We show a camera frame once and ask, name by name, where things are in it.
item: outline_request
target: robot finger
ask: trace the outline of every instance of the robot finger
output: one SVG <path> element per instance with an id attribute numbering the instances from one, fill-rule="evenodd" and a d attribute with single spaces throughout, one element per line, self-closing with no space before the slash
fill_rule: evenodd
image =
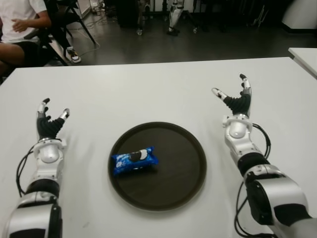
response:
<path id="1" fill-rule="evenodd" d="M 59 118 L 63 119 L 64 121 L 66 121 L 66 119 L 69 117 L 70 115 L 70 111 L 68 108 L 66 108 L 62 114 L 59 116 Z"/>
<path id="2" fill-rule="evenodd" d="M 224 100 L 226 97 L 228 97 L 228 95 L 226 95 L 224 92 L 222 92 L 221 90 L 219 90 L 217 88 L 213 88 L 211 91 L 213 92 L 213 94 L 215 94 L 221 100 Z"/>
<path id="3" fill-rule="evenodd" d="M 241 86 L 243 87 L 243 90 L 240 93 L 240 95 L 244 95 L 244 94 L 251 95 L 251 85 L 248 78 L 244 74 L 240 74 L 240 78 L 242 79 Z"/>
<path id="4" fill-rule="evenodd" d="M 38 107 L 38 118 L 45 118 L 45 112 L 49 109 L 46 104 L 50 101 L 49 98 L 44 99 Z"/>

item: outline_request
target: person's arm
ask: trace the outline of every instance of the person's arm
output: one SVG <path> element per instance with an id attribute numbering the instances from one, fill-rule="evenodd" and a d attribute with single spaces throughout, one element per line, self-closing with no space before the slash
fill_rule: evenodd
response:
<path id="1" fill-rule="evenodd" d="M 22 32 L 25 31 L 27 28 L 46 28 L 51 26 L 51 19 L 48 15 L 47 11 L 42 11 L 38 13 L 39 18 L 37 19 L 27 19 L 27 20 L 20 20 L 20 19 L 12 19 L 14 23 L 13 30 L 15 32 Z"/>

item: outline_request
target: shorts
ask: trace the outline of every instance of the shorts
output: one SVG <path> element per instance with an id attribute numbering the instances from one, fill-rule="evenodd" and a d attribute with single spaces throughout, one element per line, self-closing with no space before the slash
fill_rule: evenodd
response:
<path id="1" fill-rule="evenodd" d="M 38 44 L 31 41 L 21 41 L 13 43 L 22 48 L 24 51 L 24 65 L 23 67 L 35 67 L 38 65 L 39 59 L 39 46 Z"/>

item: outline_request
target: white shirt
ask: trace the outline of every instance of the white shirt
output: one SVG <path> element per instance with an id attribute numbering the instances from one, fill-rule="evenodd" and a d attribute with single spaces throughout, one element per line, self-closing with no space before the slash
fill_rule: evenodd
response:
<path id="1" fill-rule="evenodd" d="M 36 14 L 46 11 L 43 0 L 0 0 L 0 17 L 3 23 L 2 42 L 17 43 L 26 41 L 24 37 L 30 34 L 34 28 L 28 28 L 23 32 L 15 32 L 13 30 L 14 22 L 12 19 L 35 19 Z"/>

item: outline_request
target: black cable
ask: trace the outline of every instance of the black cable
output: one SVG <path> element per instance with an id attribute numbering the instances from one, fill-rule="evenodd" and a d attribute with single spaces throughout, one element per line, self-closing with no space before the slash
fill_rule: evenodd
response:
<path id="1" fill-rule="evenodd" d="M 258 129 L 259 131 L 261 131 L 262 134 L 265 137 L 266 149 L 265 149 L 264 157 L 266 159 L 268 159 L 268 157 L 270 155 L 270 152 L 271 152 L 271 140 L 269 139 L 268 134 L 265 132 L 265 130 L 260 125 L 254 123 L 253 127 Z M 240 207 L 238 208 L 239 197 L 240 197 L 240 193 L 241 193 L 241 189 L 242 189 L 243 184 L 244 184 L 244 182 L 242 182 L 240 187 L 239 187 L 239 191 L 238 191 L 238 195 L 237 195 L 237 201 L 236 201 L 236 215 L 235 215 L 235 218 L 234 218 L 234 229 L 235 229 L 236 233 L 239 236 L 243 237 L 243 238 L 277 238 L 277 236 L 275 234 L 260 233 L 260 234 L 253 235 L 253 234 L 248 233 L 247 231 L 245 231 L 241 227 L 238 216 L 239 216 L 242 208 L 244 207 L 244 205 L 248 201 L 248 198 L 246 197 L 244 199 L 244 201 L 242 202 L 242 204 L 240 205 Z"/>
<path id="2" fill-rule="evenodd" d="M 29 149 L 28 153 L 22 158 L 22 160 L 20 161 L 20 163 L 19 163 L 19 165 L 18 165 L 18 167 L 16 169 L 15 181 L 16 181 L 16 186 L 18 187 L 18 191 L 19 191 L 20 197 L 22 197 L 22 195 L 25 195 L 25 192 L 21 188 L 20 177 L 22 175 L 22 172 L 23 172 L 23 169 L 25 167 L 25 164 L 26 164 L 26 161 L 28 159 L 28 156 L 33 153 L 33 148 L 34 148 L 34 146 L 32 146 Z"/>

